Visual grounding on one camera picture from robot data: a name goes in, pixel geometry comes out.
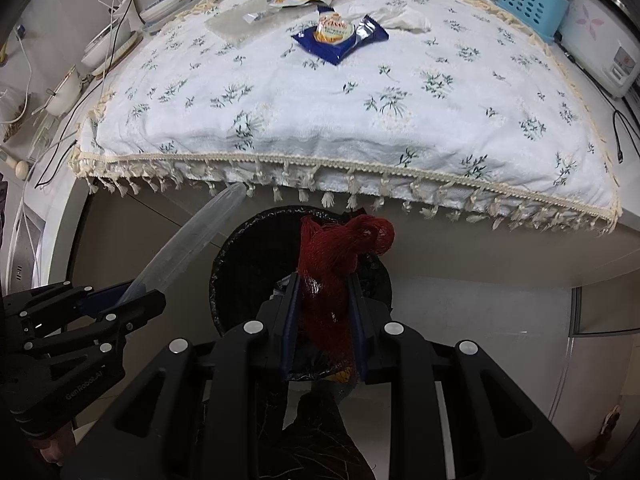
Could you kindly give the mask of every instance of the red net bag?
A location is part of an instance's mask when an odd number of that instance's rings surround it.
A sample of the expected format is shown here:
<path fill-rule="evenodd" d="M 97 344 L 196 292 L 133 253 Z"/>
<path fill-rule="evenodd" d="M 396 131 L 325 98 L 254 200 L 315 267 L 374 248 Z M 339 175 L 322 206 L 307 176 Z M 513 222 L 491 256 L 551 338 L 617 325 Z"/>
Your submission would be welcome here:
<path fill-rule="evenodd" d="M 352 360 L 346 277 L 358 255 L 385 253 L 394 241 L 388 220 L 360 215 L 345 225 L 320 226 L 302 219 L 298 274 L 303 283 L 300 326 L 309 339 L 336 361 Z"/>

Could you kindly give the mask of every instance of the electrical wire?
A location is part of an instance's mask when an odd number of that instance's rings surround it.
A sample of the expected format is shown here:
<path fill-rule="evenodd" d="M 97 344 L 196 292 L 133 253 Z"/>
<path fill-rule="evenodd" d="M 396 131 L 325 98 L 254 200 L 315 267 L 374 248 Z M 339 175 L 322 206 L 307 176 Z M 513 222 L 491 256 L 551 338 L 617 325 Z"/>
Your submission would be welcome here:
<path fill-rule="evenodd" d="M 629 121 L 628 117 L 625 114 L 623 114 L 620 110 L 618 110 L 616 105 L 605 94 L 605 92 L 601 88 L 600 84 L 597 81 L 595 81 L 595 83 L 596 83 L 596 88 L 598 89 L 598 92 L 600 92 L 602 97 L 604 97 L 604 99 L 607 101 L 607 103 L 609 103 L 609 106 L 611 106 L 611 108 L 613 108 L 613 114 L 611 116 L 611 121 L 612 121 L 612 124 L 613 124 L 613 134 L 616 137 L 616 149 L 618 150 L 618 162 L 622 163 L 623 154 L 622 154 L 622 149 L 620 148 L 620 138 L 618 137 L 618 128 L 616 126 L 616 119 L 617 118 L 620 118 L 620 120 L 622 120 L 622 125 L 625 127 L 626 133 L 629 136 L 629 139 L 631 140 L 631 144 L 633 145 L 634 150 L 636 150 L 636 153 L 638 154 L 638 158 L 640 158 L 640 150 L 638 150 L 638 147 L 636 146 L 636 143 L 634 142 L 634 138 L 631 135 L 631 132 L 633 132 L 635 134 L 635 136 L 638 138 L 638 141 L 640 141 L 640 136 L 638 135 L 638 132 L 636 132 L 635 128 L 631 125 L 631 121 Z"/>
<path fill-rule="evenodd" d="M 109 66 L 107 67 L 107 59 L 106 57 L 104 58 L 104 72 L 102 73 L 102 89 L 100 90 L 100 98 L 102 98 L 103 94 L 104 94 L 104 84 L 106 82 L 107 79 L 107 72 L 111 69 L 112 65 L 113 65 L 113 56 L 116 53 L 116 41 L 118 41 L 118 32 L 120 31 L 120 27 L 122 26 L 122 22 L 124 22 L 124 20 L 126 19 L 127 13 L 129 12 L 129 9 L 131 8 L 131 4 L 133 3 L 133 0 L 129 0 L 129 3 L 127 4 L 127 8 L 125 9 L 124 13 L 122 14 L 122 17 L 120 18 L 120 22 L 118 23 L 118 27 L 116 28 L 116 37 L 113 40 L 113 46 L 111 48 L 111 60 L 109 62 Z M 111 28 L 113 29 L 113 20 L 111 20 Z"/>
<path fill-rule="evenodd" d="M 616 119 L 620 119 L 622 120 L 622 125 L 625 127 L 626 133 L 629 136 L 629 140 L 631 140 L 631 144 L 634 147 L 634 150 L 636 151 L 636 153 L 638 154 L 638 158 L 640 158 L 640 150 L 638 150 L 638 147 L 636 146 L 636 143 L 634 141 L 633 135 L 631 134 L 631 132 L 634 133 L 634 135 L 638 138 L 638 141 L 640 141 L 640 135 L 638 134 L 638 132 L 635 130 L 635 128 L 631 125 L 631 122 L 629 121 L 628 117 L 623 114 L 620 110 L 618 110 L 618 107 L 611 101 L 611 99 L 609 99 L 609 96 L 607 96 L 607 94 L 604 91 L 604 88 L 602 87 L 602 85 L 596 80 L 596 78 L 594 78 L 589 72 L 587 72 L 585 69 L 583 69 L 578 63 L 575 62 L 575 57 L 572 56 L 567 49 L 565 49 L 564 46 L 562 46 L 561 43 L 559 43 L 559 41 L 556 41 L 556 44 L 560 47 L 560 49 L 564 52 L 564 55 L 566 56 L 566 58 L 572 62 L 575 66 L 578 67 L 578 69 L 581 70 L 581 72 L 587 76 L 588 79 L 590 79 L 590 81 L 593 83 L 593 85 L 596 87 L 596 89 L 598 90 L 598 92 L 600 92 L 600 94 L 602 95 L 602 97 L 604 98 L 604 100 L 609 103 L 609 106 L 611 106 L 611 108 L 613 108 L 613 113 L 611 115 L 611 122 L 612 122 L 612 126 L 613 126 L 613 134 L 615 136 L 616 139 L 616 151 L 617 151 L 617 156 L 618 156 L 618 163 L 622 164 L 623 161 L 623 153 L 622 153 L 622 148 L 620 147 L 620 136 L 618 135 L 618 126 L 616 124 Z M 628 110 L 631 112 L 631 115 L 634 118 L 634 121 L 636 122 L 636 125 L 638 126 L 638 130 L 640 130 L 640 123 L 638 121 L 638 118 L 636 117 L 636 114 L 633 112 L 631 106 L 629 105 L 628 101 L 626 100 L 626 98 L 623 96 L 622 97 L 622 101 L 623 103 L 625 103 L 626 107 L 628 108 Z"/>
<path fill-rule="evenodd" d="M 67 117 L 68 117 L 68 120 L 67 120 L 67 122 L 66 122 L 66 124 L 65 124 L 65 127 L 62 129 L 62 132 L 60 133 L 60 137 L 62 137 L 62 136 L 65 134 L 65 131 L 66 131 L 66 129 L 68 128 L 69 124 L 71 123 L 71 121 L 72 121 L 72 119 L 73 119 L 73 117 L 74 117 L 74 114 L 76 113 L 76 110 L 78 110 L 78 107 L 79 107 L 82 103 L 84 103 L 84 101 L 86 101 L 86 99 L 87 99 L 87 98 L 88 98 L 92 93 L 94 93 L 94 92 L 95 92 L 95 90 L 96 90 L 96 89 L 98 89 L 98 88 L 100 88 L 100 85 L 96 85 L 96 86 L 94 86 L 91 90 L 89 90 L 89 91 L 85 94 L 85 96 L 84 96 L 82 99 L 80 99 L 80 100 L 78 101 L 78 103 L 76 104 L 76 106 L 74 107 L 74 109 L 73 109 L 73 110 L 68 114 L 68 116 L 67 116 Z M 47 173 L 47 171 L 49 170 L 49 167 L 51 166 L 51 163 L 52 163 L 52 162 L 53 162 L 53 160 L 56 158 L 56 155 L 58 154 L 58 146 L 59 146 L 59 145 L 60 145 L 60 142 L 57 142 L 57 143 L 55 143 L 55 144 L 52 144 L 52 145 L 51 145 L 51 147 L 55 146 L 55 147 L 56 147 L 56 150 L 53 152 L 53 155 L 51 156 L 51 159 L 49 160 L 49 163 L 47 164 L 47 167 L 46 167 L 46 168 L 44 169 L 44 171 L 42 172 L 42 175 L 41 175 L 41 176 L 40 176 L 40 178 L 38 179 L 38 181 L 37 181 L 36 185 L 34 186 L 34 188 L 36 188 L 36 187 L 38 187 L 38 186 L 42 186 L 42 177 Z"/>
<path fill-rule="evenodd" d="M 72 133 L 72 134 L 68 134 L 68 136 L 63 137 L 62 139 L 60 139 L 58 142 L 56 142 L 55 144 L 52 144 L 51 146 L 49 146 L 38 158 L 38 160 L 36 160 L 36 162 L 31 166 L 29 173 L 27 173 L 27 178 L 24 180 L 24 186 L 22 186 L 22 195 L 20 197 L 20 205 L 19 208 L 22 211 L 22 220 L 24 221 L 24 228 L 27 231 L 27 236 L 29 237 L 29 245 L 31 246 L 31 253 L 33 254 L 33 263 L 36 269 L 36 286 L 40 286 L 40 266 L 38 265 L 38 253 L 36 252 L 36 248 L 35 245 L 33 244 L 33 238 L 31 237 L 31 231 L 29 229 L 29 219 L 27 218 L 27 213 L 25 212 L 25 204 L 24 204 L 24 195 L 25 192 L 27 190 L 27 183 L 29 182 L 31 175 L 33 174 L 33 171 L 35 170 L 36 166 L 38 165 L 38 163 L 44 158 L 44 156 L 47 154 L 47 152 L 49 152 L 50 150 L 52 150 L 54 147 L 58 147 L 62 142 L 64 142 L 65 140 L 73 137 L 76 133 Z M 18 220 L 18 225 L 17 225 L 17 229 L 20 228 L 20 220 Z"/>
<path fill-rule="evenodd" d="M 626 96 L 622 96 L 622 102 L 625 104 L 626 109 L 629 110 L 629 113 L 634 118 L 634 122 L 636 123 L 636 126 L 638 127 L 638 131 L 640 132 L 640 121 L 638 121 L 638 117 L 636 116 L 636 113 L 634 112 L 633 108 L 629 104 L 629 101 L 626 98 Z"/>
<path fill-rule="evenodd" d="M 29 66 L 29 79 L 27 79 L 27 89 L 24 91 L 24 107 L 22 108 L 22 112 L 13 121 L 0 121 L 0 124 L 15 124 L 24 117 L 24 113 L 25 111 L 27 111 L 27 101 L 29 100 L 29 86 L 31 85 L 31 77 L 33 76 L 33 69 L 31 68 L 31 62 L 29 61 L 29 56 L 27 56 L 27 51 L 24 49 L 24 45 L 22 44 L 20 34 L 18 34 L 18 31 L 15 29 L 14 29 L 14 33 L 15 33 L 15 37 L 18 38 L 18 43 L 20 43 L 20 48 L 22 49 L 22 53 L 24 54 L 24 59 L 27 60 L 27 65 Z"/>
<path fill-rule="evenodd" d="M 40 186 L 45 187 L 48 184 L 51 183 L 51 181 L 56 177 L 56 175 L 58 174 L 58 170 L 60 169 L 60 165 L 62 165 L 62 162 L 65 160 L 66 154 L 69 152 L 69 150 L 74 147 L 76 144 L 78 143 L 77 140 L 74 140 L 65 150 L 65 153 L 62 154 L 62 156 L 60 157 L 60 159 L 58 160 L 58 163 L 56 164 L 56 169 L 53 170 L 53 175 L 51 175 L 49 180 L 46 180 L 45 182 L 41 183 Z"/>

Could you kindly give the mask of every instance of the trash can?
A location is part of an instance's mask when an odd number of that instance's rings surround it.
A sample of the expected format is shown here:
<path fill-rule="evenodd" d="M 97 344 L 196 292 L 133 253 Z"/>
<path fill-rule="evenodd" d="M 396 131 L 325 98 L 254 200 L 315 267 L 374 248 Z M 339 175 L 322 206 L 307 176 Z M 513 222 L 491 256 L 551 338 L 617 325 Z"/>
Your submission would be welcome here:
<path fill-rule="evenodd" d="M 360 210 L 340 215 L 294 205 L 263 211 L 240 225 L 223 244 L 211 271 L 209 302 L 220 335 L 255 319 L 277 282 L 296 270 L 303 217 L 313 215 L 319 224 L 345 224 L 363 213 Z M 357 273 L 364 297 L 385 303 L 391 311 L 391 280 L 380 259 L 375 254 L 362 254 Z M 318 380 L 343 367 L 343 363 L 332 362 L 299 330 L 289 380 Z"/>

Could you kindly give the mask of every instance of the floral tablecloth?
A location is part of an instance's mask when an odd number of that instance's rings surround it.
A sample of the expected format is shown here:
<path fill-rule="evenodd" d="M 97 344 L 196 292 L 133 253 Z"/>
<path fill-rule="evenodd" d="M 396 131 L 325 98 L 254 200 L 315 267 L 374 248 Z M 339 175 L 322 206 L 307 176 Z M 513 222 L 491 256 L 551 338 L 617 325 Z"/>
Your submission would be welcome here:
<path fill-rule="evenodd" d="M 409 6 L 431 30 L 389 30 L 333 66 L 292 35 L 315 9 L 239 48 L 206 21 L 248 0 L 204 0 L 137 53 L 81 126 L 78 177 L 134 192 L 217 182 L 400 199 L 432 218 L 496 228 L 610 230 L 611 164 L 548 48 L 487 0 L 347 0 Z"/>

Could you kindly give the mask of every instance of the blue snack wrapper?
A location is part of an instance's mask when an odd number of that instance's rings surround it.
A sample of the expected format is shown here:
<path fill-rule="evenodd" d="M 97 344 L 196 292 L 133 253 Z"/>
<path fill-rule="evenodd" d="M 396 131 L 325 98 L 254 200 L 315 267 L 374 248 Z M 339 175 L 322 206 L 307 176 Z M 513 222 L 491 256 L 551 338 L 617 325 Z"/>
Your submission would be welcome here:
<path fill-rule="evenodd" d="M 306 51 L 334 65 L 364 44 L 389 39 L 386 30 L 368 15 L 351 25 L 343 22 L 331 7 L 318 6 L 318 13 L 317 27 L 306 28 L 292 38 Z"/>

